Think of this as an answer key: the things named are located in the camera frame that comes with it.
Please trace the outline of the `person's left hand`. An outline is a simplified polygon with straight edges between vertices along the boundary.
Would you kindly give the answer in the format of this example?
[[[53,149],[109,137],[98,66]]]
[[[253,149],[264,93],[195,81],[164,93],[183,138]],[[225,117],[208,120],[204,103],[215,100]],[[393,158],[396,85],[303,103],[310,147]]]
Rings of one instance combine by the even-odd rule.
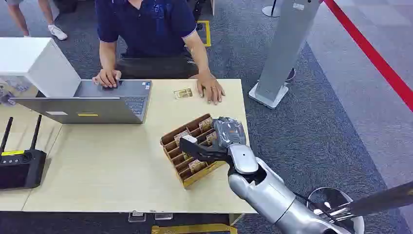
[[[201,98],[205,98],[208,103],[213,103],[214,105],[222,102],[225,91],[213,74],[197,74],[194,77],[196,78],[197,91]]]

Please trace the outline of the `person's right hand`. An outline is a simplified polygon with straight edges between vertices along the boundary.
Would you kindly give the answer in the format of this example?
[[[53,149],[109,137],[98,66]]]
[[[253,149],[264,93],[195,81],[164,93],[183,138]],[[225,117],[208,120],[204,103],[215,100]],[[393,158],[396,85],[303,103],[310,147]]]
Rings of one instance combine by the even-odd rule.
[[[118,70],[101,69],[98,75],[92,78],[92,81],[104,88],[117,88],[121,75]]]

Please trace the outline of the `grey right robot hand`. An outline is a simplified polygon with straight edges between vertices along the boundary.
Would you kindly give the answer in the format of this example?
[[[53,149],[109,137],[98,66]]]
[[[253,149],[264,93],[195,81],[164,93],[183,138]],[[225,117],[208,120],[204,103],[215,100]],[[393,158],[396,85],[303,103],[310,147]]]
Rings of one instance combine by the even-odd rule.
[[[232,144],[246,145],[246,135],[240,121],[230,117],[213,119],[212,126],[216,133],[213,145],[228,148]]]

